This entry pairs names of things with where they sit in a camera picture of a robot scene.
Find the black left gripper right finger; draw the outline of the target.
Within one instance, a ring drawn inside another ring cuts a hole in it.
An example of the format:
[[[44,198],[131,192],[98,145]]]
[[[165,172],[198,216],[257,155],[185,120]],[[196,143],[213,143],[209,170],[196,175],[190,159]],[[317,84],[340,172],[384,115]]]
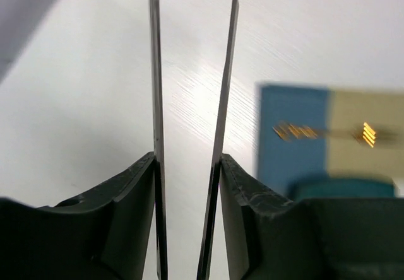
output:
[[[402,279],[403,199],[294,202],[222,156],[231,279]]]

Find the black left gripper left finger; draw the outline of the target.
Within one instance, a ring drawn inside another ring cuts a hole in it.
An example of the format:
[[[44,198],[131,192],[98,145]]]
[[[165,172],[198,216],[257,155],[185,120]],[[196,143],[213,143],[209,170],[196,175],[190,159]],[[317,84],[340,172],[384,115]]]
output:
[[[1,199],[2,279],[141,279],[154,155],[54,207]]]

